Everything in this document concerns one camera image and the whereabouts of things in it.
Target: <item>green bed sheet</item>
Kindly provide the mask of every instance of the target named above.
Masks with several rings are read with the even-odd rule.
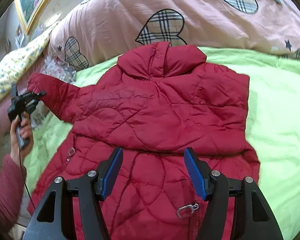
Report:
[[[207,61],[250,76],[246,138],[261,162],[259,186],[285,240],[300,230],[300,61],[252,50],[200,48]],[[76,86],[95,84],[117,57],[77,73]],[[32,191],[72,125],[49,113],[34,132],[25,160]]]

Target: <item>human hand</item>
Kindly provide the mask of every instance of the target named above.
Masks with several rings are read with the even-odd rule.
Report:
[[[11,137],[11,152],[10,156],[11,159],[17,164],[23,164],[24,158],[30,153],[33,147],[33,134],[31,128],[31,122],[29,120],[29,114],[24,112],[23,113],[23,120],[21,122],[21,130],[19,131],[19,135],[23,139],[29,138],[29,145],[21,151],[21,159],[20,159],[20,152],[19,152],[19,143],[16,135],[16,127],[19,123],[19,116],[16,117],[15,120],[12,121],[11,129],[10,129],[10,137]]]

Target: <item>black cable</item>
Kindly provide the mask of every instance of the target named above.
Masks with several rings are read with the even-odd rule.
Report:
[[[24,182],[24,184],[25,184],[25,186],[26,186],[27,193],[28,193],[28,195],[29,195],[30,201],[31,201],[31,203],[32,203],[32,205],[33,205],[33,208],[34,208],[34,210],[35,210],[34,203],[33,203],[33,201],[32,201],[32,198],[31,198],[31,196],[30,196],[30,193],[29,193],[29,190],[28,190],[28,187],[27,187],[27,184],[26,184],[26,178],[25,178],[25,176],[23,175],[23,171],[22,171],[22,164],[21,164],[21,149],[20,149],[20,147],[19,147],[19,160],[20,160],[20,169],[21,169],[21,174],[22,174],[22,177],[23,177],[23,182]]]

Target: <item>blue gripper pad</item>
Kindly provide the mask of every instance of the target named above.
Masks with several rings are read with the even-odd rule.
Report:
[[[184,152],[184,160],[197,195],[200,196],[202,200],[205,200],[207,197],[207,192],[205,190],[204,178],[201,175],[198,166],[195,164],[195,161],[188,149],[186,149]]]
[[[117,176],[119,174],[119,170],[121,168],[123,161],[123,152],[122,149],[119,148],[106,175],[103,179],[103,187],[101,192],[102,199],[106,199],[112,192],[114,183],[117,179]]]

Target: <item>black star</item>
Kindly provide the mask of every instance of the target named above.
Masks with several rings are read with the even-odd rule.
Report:
[[[286,48],[291,51],[292,46],[290,44],[290,41],[289,40],[288,41],[284,40],[284,41],[286,42]]]

